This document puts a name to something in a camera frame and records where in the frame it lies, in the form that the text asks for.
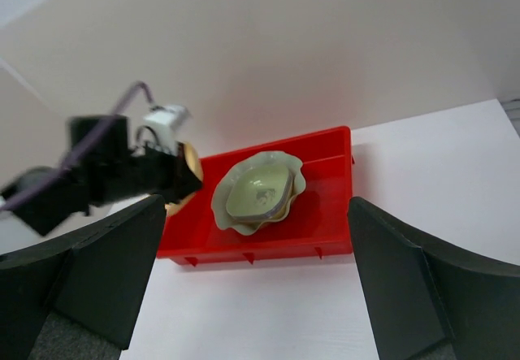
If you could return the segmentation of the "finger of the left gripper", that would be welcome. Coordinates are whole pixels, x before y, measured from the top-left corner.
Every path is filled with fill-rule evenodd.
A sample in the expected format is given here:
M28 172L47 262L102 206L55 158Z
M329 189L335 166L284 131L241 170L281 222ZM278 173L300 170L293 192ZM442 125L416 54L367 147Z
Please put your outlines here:
M176 197L187 197L202 188L200 181L188 168L184 154L179 153L175 161L174 194Z

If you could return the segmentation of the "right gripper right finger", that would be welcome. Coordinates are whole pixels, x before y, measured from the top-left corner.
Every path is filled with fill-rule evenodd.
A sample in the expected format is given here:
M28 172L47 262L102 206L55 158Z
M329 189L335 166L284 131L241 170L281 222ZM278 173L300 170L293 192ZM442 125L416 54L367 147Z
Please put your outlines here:
M414 228L362 197L353 253L381 359L517 359L519 268Z

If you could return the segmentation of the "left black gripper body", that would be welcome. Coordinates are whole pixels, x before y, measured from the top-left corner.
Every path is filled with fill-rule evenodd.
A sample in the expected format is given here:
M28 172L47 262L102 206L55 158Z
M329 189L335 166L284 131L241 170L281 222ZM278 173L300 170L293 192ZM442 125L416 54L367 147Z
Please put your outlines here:
M89 215L101 207L142 194L159 194L167 203L176 202L176 157L146 145L136 155L128 145L128 119L117 115L97 141L80 154L82 141L105 116L70 119L71 152L63 165L34 167L23 172L1 190L1 210L14 215L45 236L75 213Z

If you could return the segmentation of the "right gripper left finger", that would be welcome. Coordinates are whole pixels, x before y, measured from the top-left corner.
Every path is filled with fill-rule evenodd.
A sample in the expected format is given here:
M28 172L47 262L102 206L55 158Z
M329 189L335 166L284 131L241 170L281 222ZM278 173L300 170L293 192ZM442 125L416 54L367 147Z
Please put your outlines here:
M128 349L166 219L152 195L1 256L3 359L117 359Z

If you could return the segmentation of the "yellow square plate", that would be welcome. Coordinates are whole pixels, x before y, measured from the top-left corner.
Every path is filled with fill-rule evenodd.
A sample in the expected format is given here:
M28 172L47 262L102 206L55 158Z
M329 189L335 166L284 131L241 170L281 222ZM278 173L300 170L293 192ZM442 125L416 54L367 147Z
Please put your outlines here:
M202 163L199 159L198 153L195 148L188 142L184 142L184 157L190 171L200 180L203 181L203 169ZM167 217L176 215L181 211L195 196L196 192L189 194L180 203L168 203L165 205Z

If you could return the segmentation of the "large green scalloped bowl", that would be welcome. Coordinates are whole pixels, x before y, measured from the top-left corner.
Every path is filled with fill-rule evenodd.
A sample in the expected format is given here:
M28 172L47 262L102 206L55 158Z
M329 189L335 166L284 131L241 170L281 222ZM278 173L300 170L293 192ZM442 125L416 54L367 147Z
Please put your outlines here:
M275 163L281 163L287 166L294 176L292 194L287 205L282 210L281 215L274 219L252 223L239 222L232 218L227 213L226 201L238 178L251 168ZM211 200L211 209L218 229L233 229L242 236L252 236L259 229L271 223L278 223L285 220L289 215L291 205L306 190L306 179L303 176L302 168L303 162L301 159L279 150L262 151L235 164L217 184Z

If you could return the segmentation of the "green square plate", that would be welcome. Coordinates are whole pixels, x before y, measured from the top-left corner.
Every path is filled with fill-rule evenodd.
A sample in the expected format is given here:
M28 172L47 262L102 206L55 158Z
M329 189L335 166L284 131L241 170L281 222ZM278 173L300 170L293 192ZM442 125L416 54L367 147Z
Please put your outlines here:
M233 185L226 201L227 213L239 222L261 222L262 209L257 204L257 191L283 183L291 172L281 163L262 165L249 169Z

